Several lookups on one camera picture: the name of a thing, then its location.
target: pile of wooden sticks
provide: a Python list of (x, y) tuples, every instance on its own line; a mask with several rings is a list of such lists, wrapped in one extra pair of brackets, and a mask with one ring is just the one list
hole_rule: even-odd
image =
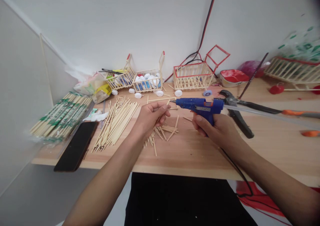
[(118, 97), (104, 121), (103, 128), (91, 152), (102, 151), (108, 146), (115, 145), (138, 106), (137, 102), (133, 103), (130, 102), (130, 99), (126, 100), (125, 97)]
[(64, 140), (80, 122), (91, 102), (91, 97), (69, 92), (32, 127), (30, 133), (47, 138), (47, 142)]
[[(170, 127), (170, 126), (165, 126), (163, 125), (162, 127), (154, 127), (151, 135), (149, 136), (149, 138), (147, 139), (147, 141), (144, 142), (144, 145), (143, 145), (143, 148), (146, 148), (147, 147), (147, 144), (150, 142), (151, 146), (153, 146), (154, 148), (154, 154), (155, 156), (157, 157), (158, 154), (157, 154), (157, 149), (156, 149), (156, 144), (154, 142), (154, 136), (156, 134), (158, 134), (158, 136), (161, 138), (161, 140), (165, 139), (167, 142), (170, 140), (170, 138), (174, 135), (174, 134), (177, 134), (179, 131), (178, 131), (178, 128), (177, 128), (177, 125), (178, 125), (178, 120), (179, 120), (179, 115), (177, 117), (177, 120), (176, 120), (176, 125), (175, 127)], [(164, 131), (167, 131), (167, 132), (171, 132), (170, 136), (168, 137), (168, 139), (166, 138), (166, 135), (164, 134)]]

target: pliers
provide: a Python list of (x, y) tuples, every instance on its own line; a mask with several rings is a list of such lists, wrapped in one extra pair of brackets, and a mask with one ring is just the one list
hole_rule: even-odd
[[(247, 106), (249, 108), (252, 108), (252, 109), (255, 109), (258, 111), (267, 112), (270, 114), (280, 114), (281, 113), (281, 114), (285, 114), (285, 115), (294, 115), (294, 116), (311, 117), (311, 118), (319, 118), (320, 119), (320, 112), (277, 110), (277, 109), (265, 107), (265, 106), (262, 106), (262, 105), (259, 105), (259, 104), (253, 103), (253, 102), (247, 102), (247, 101), (236, 99), (232, 95), (232, 93), (229, 92), (228, 90), (221, 90), (220, 94), (226, 97), (225, 99), (222, 99), (222, 100), (224, 100), (224, 103), (226, 105), (237, 106), (237, 104), (240, 104), (240, 105)], [(231, 110), (231, 109), (228, 109), (228, 111), (229, 111), (230, 116), (233, 118), (233, 120), (238, 125), (240, 130), (244, 133), (244, 135), (249, 139), (253, 138), (254, 134), (251, 131), (251, 129), (248, 127), (246, 122), (244, 121), (240, 112), (235, 111), (235, 110)]]

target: black pants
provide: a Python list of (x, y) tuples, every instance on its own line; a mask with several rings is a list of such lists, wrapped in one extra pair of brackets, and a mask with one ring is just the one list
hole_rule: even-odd
[(255, 225), (226, 180), (133, 173), (125, 226)]

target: black smartphone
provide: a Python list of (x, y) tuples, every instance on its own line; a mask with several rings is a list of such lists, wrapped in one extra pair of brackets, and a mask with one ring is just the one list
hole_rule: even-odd
[(53, 171), (74, 172), (79, 168), (98, 124), (98, 122), (80, 124)]

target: stick basket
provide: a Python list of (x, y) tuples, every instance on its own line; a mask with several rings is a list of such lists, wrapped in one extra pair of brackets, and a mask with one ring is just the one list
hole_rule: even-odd
[[(295, 88), (285, 89), (286, 91), (319, 90), (309, 88), (307, 84), (320, 83), (320, 63), (274, 57), (264, 73), (268, 76), (293, 84)], [(297, 84), (305, 84), (305, 87), (298, 87)]]
[(107, 73), (106, 81), (108, 82), (112, 90), (114, 89), (118, 90), (124, 87), (132, 86), (132, 82), (135, 78), (134, 77), (135, 73), (131, 67), (130, 60), (131, 60), (131, 55), (129, 54), (126, 60), (126, 65), (124, 66), (124, 68), (122, 68), (122, 70), (125, 71), (123, 74), (120, 74), (120, 75), (115, 74), (115, 76), (113, 76), (113, 74), (109, 72)]
[[(211, 56), (209, 55), (214, 48), (218, 48), (227, 56), (218, 64), (216, 63)], [(206, 55), (205, 60), (201, 63), (188, 64), (175, 66), (173, 72), (173, 82), (175, 90), (183, 89), (198, 89), (198, 88), (207, 88), (210, 86), (211, 81), (214, 77), (214, 72), (218, 66), (225, 61), (230, 56), (225, 50), (223, 50), (218, 45), (215, 45)], [(207, 58), (210, 58), (215, 68), (214, 70), (207, 64)]]
[(147, 73), (149, 73), (150, 76), (154, 76), (154, 78), (152, 78), (152, 79), (146, 79), (146, 80), (142, 80), (142, 81), (134, 81), (132, 83), (132, 85), (133, 85), (136, 92), (162, 90), (163, 79), (162, 79), (162, 71), (161, 70), (162, 70), (164, 57), (165, 57), (165, 53), (163, 51), (161, 53), (161, 56), (159, 59), (159, 69), (150, 69), (150, 70), (136, 72), (134, 78), (136, 78), (139, 74), (142, 74), (144, 76)]

